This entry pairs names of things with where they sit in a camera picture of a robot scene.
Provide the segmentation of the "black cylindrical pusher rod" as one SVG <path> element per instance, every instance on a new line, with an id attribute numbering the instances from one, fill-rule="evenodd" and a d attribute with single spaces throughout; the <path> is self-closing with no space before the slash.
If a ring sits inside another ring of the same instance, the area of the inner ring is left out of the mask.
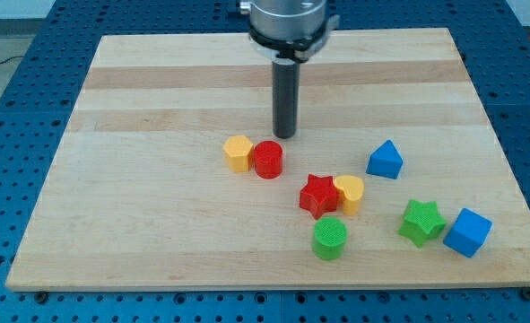
<path id="1" fill-rule="evenodd" d="M 272 64 L 273 133 L 281 139 L 296 134 L 300 66 Z"/>

